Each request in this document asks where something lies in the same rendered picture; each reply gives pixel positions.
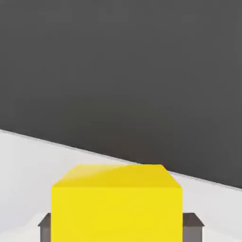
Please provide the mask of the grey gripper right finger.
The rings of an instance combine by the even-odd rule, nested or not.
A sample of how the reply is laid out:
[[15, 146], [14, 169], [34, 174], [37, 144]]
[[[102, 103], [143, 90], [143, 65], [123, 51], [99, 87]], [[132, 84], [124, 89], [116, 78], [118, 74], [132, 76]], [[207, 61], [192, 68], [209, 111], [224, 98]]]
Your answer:
[[233, 238], [206, 228], [195, 213], [183, 213], [182, 242], [233, 242]]

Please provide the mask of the small yellow cube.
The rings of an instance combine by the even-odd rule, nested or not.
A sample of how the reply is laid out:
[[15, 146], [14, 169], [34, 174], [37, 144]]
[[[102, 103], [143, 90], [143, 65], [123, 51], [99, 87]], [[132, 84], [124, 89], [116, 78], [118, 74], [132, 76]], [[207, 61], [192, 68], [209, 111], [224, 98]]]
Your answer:
[[162, 165], [80, 164], [51, 188], [51, 242], [182, 242], [182, 223]]

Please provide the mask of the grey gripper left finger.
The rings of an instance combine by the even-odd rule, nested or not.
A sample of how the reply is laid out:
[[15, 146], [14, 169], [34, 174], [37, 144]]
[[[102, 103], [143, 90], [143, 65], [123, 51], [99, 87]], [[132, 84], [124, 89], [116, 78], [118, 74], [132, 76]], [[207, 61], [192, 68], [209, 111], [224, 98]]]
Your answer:
[[14, 231], [11, 242], [51, 242], [51, 213], [36, 214]]

